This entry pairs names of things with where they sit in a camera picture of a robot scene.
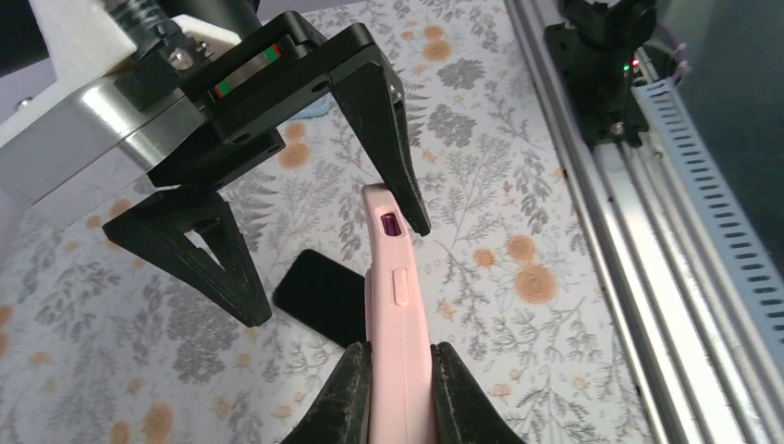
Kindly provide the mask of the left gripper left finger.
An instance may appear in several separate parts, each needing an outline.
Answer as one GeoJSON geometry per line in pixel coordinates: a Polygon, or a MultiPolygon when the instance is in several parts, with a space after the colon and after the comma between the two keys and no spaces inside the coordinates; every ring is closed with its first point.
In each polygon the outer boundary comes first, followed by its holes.
{"type": "Polygon", "coordinates": [[[357,342],[343,352],[311,407],[283,444],[365,444],[372,388],[371,345],[357,342]]]}

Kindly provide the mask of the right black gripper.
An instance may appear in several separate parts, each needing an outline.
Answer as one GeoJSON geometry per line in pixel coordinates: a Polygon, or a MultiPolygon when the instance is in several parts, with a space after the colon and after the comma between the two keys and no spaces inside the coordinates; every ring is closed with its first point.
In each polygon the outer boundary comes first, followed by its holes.
{"type": "Polygon", "coordinates": [[[284,12],[186,80],[206,115],[148,174],[157,191],[103,225],[106,237],[196,289],[247,327],[272,315],[229,204],[212,190],[282,148],[279,125],[331,94],[417,234],[431,221],[410,152],[405,90],[362,23],[325,37],[284,12]]]}

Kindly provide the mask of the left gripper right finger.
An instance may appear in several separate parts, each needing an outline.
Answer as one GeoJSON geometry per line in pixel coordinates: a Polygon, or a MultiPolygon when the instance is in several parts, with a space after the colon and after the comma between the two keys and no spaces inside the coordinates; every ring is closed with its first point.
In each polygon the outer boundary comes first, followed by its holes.
{"type": "Polygon", "coordinates": [[[448,342],[431,347],[438,441],[453,444],[522,444],[448,342]]]}

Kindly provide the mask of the phone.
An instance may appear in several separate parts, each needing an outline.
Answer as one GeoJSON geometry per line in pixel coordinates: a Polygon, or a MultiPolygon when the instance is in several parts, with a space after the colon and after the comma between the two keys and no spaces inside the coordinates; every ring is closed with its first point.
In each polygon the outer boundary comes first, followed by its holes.
{"type": "Polygon", "coordinates": [[[371,443],[436,443],[432,354],[410,234],[385,186],[362,189],[372,262],[365,278],[371,443]]]}
{"type": "Polygon", "coordinates": [[[273,293],[274,305],[342,348],[366,339],[365,278],[308,249],[273,293]]]}

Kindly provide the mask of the light blue phone case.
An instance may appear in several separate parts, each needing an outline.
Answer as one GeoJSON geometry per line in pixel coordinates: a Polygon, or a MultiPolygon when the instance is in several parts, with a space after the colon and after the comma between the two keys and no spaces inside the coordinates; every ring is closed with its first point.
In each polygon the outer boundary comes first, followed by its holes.
{"type": "Polygon", "coordinates": [[[330,96],[324,96],[317,99],[310,105],[306,106],[300,112],[295,114],[291,120],[302,120],[309,118],[322,117],[330,112],[334,105],[334,101],[330,96]]]}

